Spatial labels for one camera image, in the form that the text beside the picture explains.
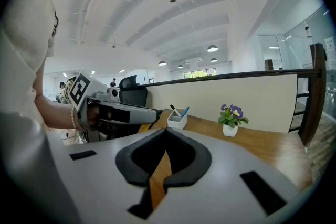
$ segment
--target white shirt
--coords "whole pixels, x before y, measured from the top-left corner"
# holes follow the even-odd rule
[[[1,111],[43,124],[32,88],[44,58],[53,54],[57,19],[51,0],[10,0],[0,22]]]

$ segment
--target white pen holder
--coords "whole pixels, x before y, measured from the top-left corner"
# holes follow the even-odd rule
[[[182,114],[185,109],[177,109],[177,111]],[[176,114],[175,111],[173,111],[167,119],[168,127],[183,129],[184,126],[187,124],[187,114],[188,112],[185,113],[183,117],[180,117]]]

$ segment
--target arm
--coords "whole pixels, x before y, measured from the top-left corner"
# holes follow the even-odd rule
[[[72,105],[55,103],[43,96],[44,64],[45,60],[43,61],[39,70],[36,72],[36,79],[33,83],[33,88],[36,91],[36,107],[48,127],[59,129],[73,129],[74,127],[71,119]],[[74,120],[76,127],[80,129],[77,119],[77,113],[74,113]]]

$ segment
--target wooden desk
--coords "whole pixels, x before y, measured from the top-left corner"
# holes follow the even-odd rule
[[[167,127],[171,110],[164,110],[153,129]],[[238,128],[235,137],[223,135],[223,126],[212,121],[187,116],[185,130],[240,145],[281,171],[299,190],[312,184],[312,175],[306,151],[298,134],[258,131]],[[155,209],[164,197],[163,180],[172,174],[167,153],[150,178],[151,197]]]

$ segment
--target green leaf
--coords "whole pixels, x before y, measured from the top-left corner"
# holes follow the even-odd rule
[[[234,127],[235,127],[235,124],[234,124],[233,122],[229,121],[229,126],[230,126],[231,128],[234,128]]]

